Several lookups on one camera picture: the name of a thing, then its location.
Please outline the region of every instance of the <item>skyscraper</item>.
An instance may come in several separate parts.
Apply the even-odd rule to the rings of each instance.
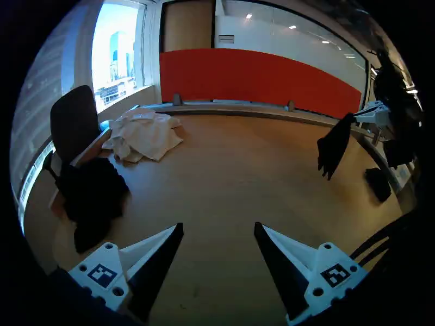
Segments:
[[[115,81],[132,74],[133,41],[125,32],[110,37],[110,79]]]

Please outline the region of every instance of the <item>sky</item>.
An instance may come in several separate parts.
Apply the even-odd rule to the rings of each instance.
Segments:
[[[104,4],[95,26],[92,43],[92,79],[94,90],[110,81],[110,36],[123,31],[134,42],[138,9],[125,5]]]

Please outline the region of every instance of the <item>building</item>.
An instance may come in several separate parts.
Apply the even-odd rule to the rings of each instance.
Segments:
[[[133,75],[133,41],[122,31],[110,37],[110,80],[112,82]]]
[[[131,94],[135,87],[136,82],[133,77],[121,78],[98,89],[95,92],[95,99],[107,105],[120,97]]]

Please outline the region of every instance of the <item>window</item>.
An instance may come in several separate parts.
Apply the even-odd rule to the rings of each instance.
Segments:
[[[92,82],[97,112],[144,86],[142,31],[146,5],[106,1],[92,42]]]

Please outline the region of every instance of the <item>glass wall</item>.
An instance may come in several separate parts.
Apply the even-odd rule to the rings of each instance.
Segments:
[[[92,43],[92,81],[97,112],[144,85],[142,31],[146,6],[105,2]]]
[[[220,42],[219,35],[233,35],[234,40]],[[270,53],[303,62],[351,85],[361,93],[361,104],[364,102],[366,59],[327,29],[291,12],[222,0],[222,8],[216,10],[215,47]]]

